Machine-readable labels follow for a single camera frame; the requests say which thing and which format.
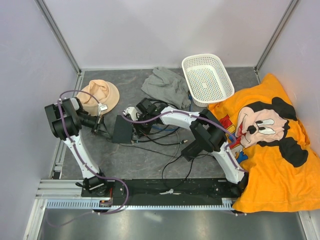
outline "white plastic basket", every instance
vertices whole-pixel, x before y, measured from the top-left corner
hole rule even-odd
[[[216,55],[188,56],[182,61],[182,69],[193,102],[199,107],[224,101],[235,94],[230,77]]]

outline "gray towel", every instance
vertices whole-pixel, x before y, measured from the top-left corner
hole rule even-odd
[[[190,106],[189,88],[182,76],[164,67],[154,68],[152,72],[153,74],[144,81],[142,91],[153,99],[174,104],[179,109]]]

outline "yellow shirt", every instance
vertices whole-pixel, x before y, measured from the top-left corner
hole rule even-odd
[[[269,73],[260,85],[208,108],[237,138],[231,151],[249,172],[234,209],[244,213],[320,209],[320,159],[275,76]]]

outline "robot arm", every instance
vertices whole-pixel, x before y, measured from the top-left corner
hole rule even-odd
[[[100,123],[104,120],[103,116],[89,115],[88,112],[84,111],[81,102],[76,97],[62,100],[60,105],[63,115],[60,115],[57,104],[48,105],[44,110],[53,135],[67,145],[81,169],[83,176],[81,195],[83,197],[104,196],[109,192],[110,183],[96,176],[104,177],[104,174],[91,158],[81,136],[82,125],[91,128],[93,133],[97,133]],[[70,139],[64,131],[62,118],[64,118]]]
[[[208,109],[204,109],[202,112],[182,111],[165,104],[155,106],[147,98],[143,99],[137,108],[141,112],[139,117],[137,117],[138,111],[134,107],[128,107],[123,111],[126,117],[133,120],[131,122],[134,122],[133,125],[137,132],[143,127],[145,133],[151,129],[153,124],[174,125],[192,131],[195,141],[181,152],[182,155],[184,155],[183,152],[192,152],[193,154],[189,154],[189,156],[195,156],[195,151],[198,154],[202,150],[211,153],[223,169],[226,179],[236,185],[240,192],[243,192],[248,183],[248,173],[238,164],[228,146],[222,125]],[[137,121],[146,123],[141,126]]]

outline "white wall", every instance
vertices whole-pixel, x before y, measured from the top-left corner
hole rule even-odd
[[[22,239],[56,145],[44,106],[76,73],[34,0],[0,7],[0,239]]]
[[[280,80],[320,155],[320,1],[302,0],[260,71]],[[310,213],[320,236],[320,211]]]
[[[81,68],[254,66],[290,0],[45,0]]]

